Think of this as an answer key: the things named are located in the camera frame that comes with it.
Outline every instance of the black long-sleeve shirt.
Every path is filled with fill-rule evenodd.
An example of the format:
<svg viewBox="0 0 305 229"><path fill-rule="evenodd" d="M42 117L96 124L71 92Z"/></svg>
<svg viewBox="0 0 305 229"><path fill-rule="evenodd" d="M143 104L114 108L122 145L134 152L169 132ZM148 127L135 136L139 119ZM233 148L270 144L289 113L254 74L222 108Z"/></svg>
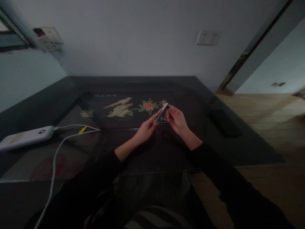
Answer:
<svg viewBox="0 0 305 229"><path fill-rule="evenodd" d="M196 166L210 178L227 205L235 228L294 228L283 212L263 197L233 166L208 145L189 151ZM96 208L95 199L119 174L121 163L114 151L67 181L51 200L39 228L82 228ZM33 228L37 212L25 225Z"/></svg>

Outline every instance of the charging cable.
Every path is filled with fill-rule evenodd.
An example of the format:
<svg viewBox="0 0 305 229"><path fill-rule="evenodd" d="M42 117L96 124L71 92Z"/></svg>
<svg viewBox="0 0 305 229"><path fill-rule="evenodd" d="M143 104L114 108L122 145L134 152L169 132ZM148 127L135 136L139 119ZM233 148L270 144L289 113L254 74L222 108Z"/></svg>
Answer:
<svg viewBox="0 0 305 229"><path fill-rule="evenodd" d="M64 127L55 127L53 130L58 130L58 129L62 129L62 128L66 128L66 127L70 127L70 126L84 126L84 127L89 127L91 129L95 129L95 130L98 130L100 131L100 129L96 129L94 127L91 127L91 126L87 126L87 125L80 125L80 124L73 124L73 125L68 125L68 126L64 126Z"/></svg>
<svg viewBox="0 0 305 229"><path fill-rule="evenodd" d="M61 129L61 128L65 128L65 127L69 127L69 126L84 126L84 127L86 127L86 125L74 124L74 125L68 125L68 126L64 126L64 127L55 127L54 130ZM57 156L57 154L58 154L58 152L59 152L60 147L61 147L62 144L65 142L65 140L67 140L68 138L75 137L75 136L79 136L79 135L83 135L83 134L88 134L88 133L92 133L92 132L98 132L98 131L100 131L99 129L96 129L96 128L93 128L93 127L90 127L90 128L92 128L92 129L94 129L94 130L88 131L88 132L84 132L84 133L80 133L80 134L71 135L71 136L69 136L69 137L64 138L64 139L61 141L61 143L59 144L59 146L58 146L58 148L57 148L57 150L56 150L56 152L55 152L55 155L54 155L54 157L53 157L53 174L52 174L52 180L51 180L51 188L50 188L49 199L48 199L48 201L47 201L47 203L46 203L46 205L45 205L45 207L44 207L44 210L42 211L42 213L41 213L41 215L40 215L40 217L39 217L39 219L38 219L38 221L37 221L37 223L36 223L34 229L37 229L37 228L39 227L39 225L40 225L40 223L41 223L41 220L42 220L43 217L44 217L45 211L47 210L47 207L48 207L48 205L49 205L49 203L50 203L50 201L51 201L51 199L52 199L53 187L54 187L54 181L55 181L55 172L56 172L56 156Z"/></svg>

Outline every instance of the small metal object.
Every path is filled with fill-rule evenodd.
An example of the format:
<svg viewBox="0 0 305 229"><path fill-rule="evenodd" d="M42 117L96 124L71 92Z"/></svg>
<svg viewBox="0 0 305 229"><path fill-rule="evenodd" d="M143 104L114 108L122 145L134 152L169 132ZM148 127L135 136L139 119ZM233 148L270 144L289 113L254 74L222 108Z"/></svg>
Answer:
<svg viewBox="0 0 305 229"><path fill-rule="evenodd" d="M161 117L161 126L169 126L169 122L166 121L166 118Z"/></svg>

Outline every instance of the power socket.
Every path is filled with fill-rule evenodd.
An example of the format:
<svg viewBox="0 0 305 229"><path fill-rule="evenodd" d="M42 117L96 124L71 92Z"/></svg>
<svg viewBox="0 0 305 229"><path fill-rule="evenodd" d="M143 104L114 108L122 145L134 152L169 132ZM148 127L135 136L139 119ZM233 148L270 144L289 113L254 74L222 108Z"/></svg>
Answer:
<svg viewBox="0 0 305 229"><path fill-rule="evenodd" d="M211 35L211 31L201 30L196 45L207 45L210 35Z"/></svg>
<svg viewBox="0 0 305 229"><path fill-rule="evenodd" d="M59 47L46 36L38 38L37 42L39 47L46 52L52 52L59 49Z"/></svg>
<svg viewBox="0 0 305 229"><path fill-rule="evenodd" d="M211 31L211 35L207 42L208 45L216 45L222 32L221 31Z"/></svg>
<svg viewBox="0 0 305 229"><path fill-rule="evenodd" d="M54 27L41 27L45 35L55 44L63 44L63 40Z"/></svg>

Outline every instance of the power bank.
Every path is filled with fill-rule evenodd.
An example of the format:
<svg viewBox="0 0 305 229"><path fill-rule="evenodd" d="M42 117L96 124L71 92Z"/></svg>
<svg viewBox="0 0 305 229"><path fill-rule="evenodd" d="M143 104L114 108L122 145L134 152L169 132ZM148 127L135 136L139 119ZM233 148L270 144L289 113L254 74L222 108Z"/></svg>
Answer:
<svg viewBox="0 0 305 229"><path fill-rule="evenodd" d="M54 126L42 127L5 137L0 143L0 152L9 151L26 145L49 140Z"/></svg>

